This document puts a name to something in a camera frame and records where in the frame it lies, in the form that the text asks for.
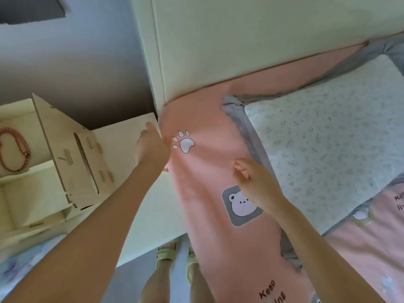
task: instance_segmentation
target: person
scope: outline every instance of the person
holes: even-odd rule
[[[92,303],[102,299],[139,206],[170,158],[170,141],[162,140],[153,124],[146,127],[135,149],[138,165],[126,181],[51,250],[4,303]],[[235,159],[232,164],[233,176],[244,195],[269,213],[288,235],[322,303],[384,302],[283,196],[263,166],[247,158]],[[172,262],[159,259],[141,295],[142,303],[169,301]],[[192,283],[199,279],[191,293],[192,302],[213,302],[196,262],[189,266],[188,274]],[[161,280],[166,295],[153,296],[161,292]]]

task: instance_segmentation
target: pillow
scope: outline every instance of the pillow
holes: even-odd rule
[[[378,56],[322,84],[246,105],[262,143],[249,149],[261,163],[269,158],[264,165],[272,164],[286,198],[323,234],[404,170],[403,94],[397,67]]]

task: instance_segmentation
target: wooden storage box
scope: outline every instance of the wooden storage box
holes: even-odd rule
[[[0,248],[94,207],[115,190],[94,134],[38,96],[0,106],[0,155],[17,170],[25,157],[2,128],[16,130],[30,154],[20,172],[0,166]]]

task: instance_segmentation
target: necklace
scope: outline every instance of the necklace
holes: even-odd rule
[[[24,163],[21,166],[21,168],[19,168],[17,170],[13,170],[6,166],[6,164],[3,161],[3,157],[1,156],[1,152],[0,152],[0,164],[3,166],[4,169],[6,169],[10,172],[20,172],[27,166],[29,158],[31,156],[31,151],[30,151],[27,143],[25,142],[24,137],[22,137],[20,133],[18,133],[16,130],[14,130],[12,128],[0,128],[0,135],[1,134],[11,134],[14,137],[15,143],[17,143],[18,150],[25,157],[25,160],[24,160]]]

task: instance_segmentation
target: cream headboard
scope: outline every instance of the cream headboard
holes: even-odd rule
[[[404,0],[132,0],[157,110],[200,87],[404,30]]]

